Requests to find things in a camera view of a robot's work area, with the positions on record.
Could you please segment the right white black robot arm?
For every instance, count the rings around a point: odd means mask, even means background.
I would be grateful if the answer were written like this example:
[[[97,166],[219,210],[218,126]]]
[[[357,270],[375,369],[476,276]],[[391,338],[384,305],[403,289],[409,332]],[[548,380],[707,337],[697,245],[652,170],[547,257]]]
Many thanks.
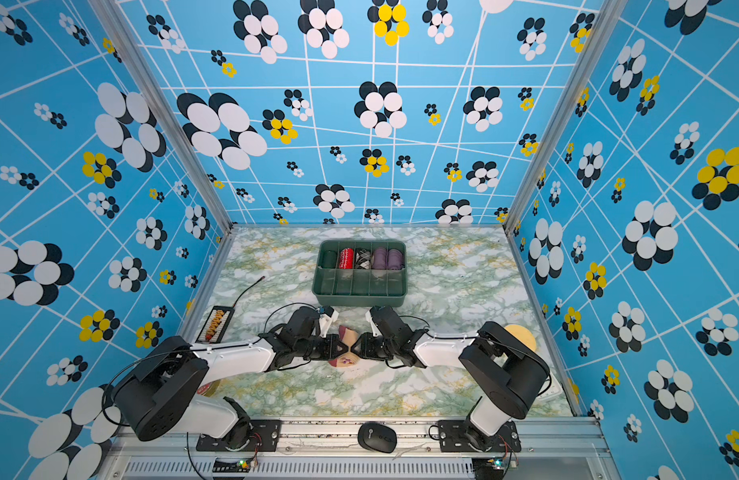
[[[479,440],[497,435],[513,419],[525,419],[543,388],[553,382],[547,362],[493,321],[475,333],[455,335],[414,330],[389,306],[371,308],[367,318],[373,330],[350,348],[358,357],[397,360],[403,367],[463,368],[471,376],[481,397],[465,428]]]

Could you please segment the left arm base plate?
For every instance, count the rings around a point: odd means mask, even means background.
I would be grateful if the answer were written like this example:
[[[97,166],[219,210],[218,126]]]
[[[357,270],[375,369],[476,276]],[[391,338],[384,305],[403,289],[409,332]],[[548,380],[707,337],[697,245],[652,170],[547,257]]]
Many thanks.
[[[281,427],[279,419],[251,419],[239,434],[231,433],[220,439],[201,434],[195,449],[199,452],[275,452]]]

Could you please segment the beige purple striped sock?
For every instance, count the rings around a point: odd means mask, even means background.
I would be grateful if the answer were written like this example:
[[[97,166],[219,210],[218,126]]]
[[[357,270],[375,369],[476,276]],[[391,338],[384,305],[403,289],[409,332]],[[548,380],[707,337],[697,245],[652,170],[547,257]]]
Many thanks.
[[[334,368],[351,368],[359,364],[360,358],[351,352],[351,347],[359,340],[359,334],[353,329],[341,325],[338,328],[338,336],[346,350],[337,358],[330,360],[329,365]]]

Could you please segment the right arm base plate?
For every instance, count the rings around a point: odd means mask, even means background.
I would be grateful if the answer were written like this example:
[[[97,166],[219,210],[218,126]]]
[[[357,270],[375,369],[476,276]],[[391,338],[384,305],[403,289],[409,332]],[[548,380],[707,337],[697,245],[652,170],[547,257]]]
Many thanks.
[[[505,454],[521,452],[521,440],[517,426],[507,421],[499,431],[487,435],[471,425],[467,420],[441,420],[437,422],[439,447],[442,452],[479,452]]]

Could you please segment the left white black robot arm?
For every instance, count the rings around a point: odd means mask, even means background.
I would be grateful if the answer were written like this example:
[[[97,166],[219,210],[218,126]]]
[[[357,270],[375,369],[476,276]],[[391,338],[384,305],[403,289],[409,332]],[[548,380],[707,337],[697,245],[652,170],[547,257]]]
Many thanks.
[[[232,398],[208,398],[201,386],[241,374],[283,370],[295,361],[330,361],[348,351],[329,327],[338,313],[331,307],[301,307],[289,322],[261,333],[253,342],[209,345],[168,338],[141,359],[117,384],[107,388],[122,419],[143,442],[167,433],[205,435],[241,450],[252,438],[251,420]]]

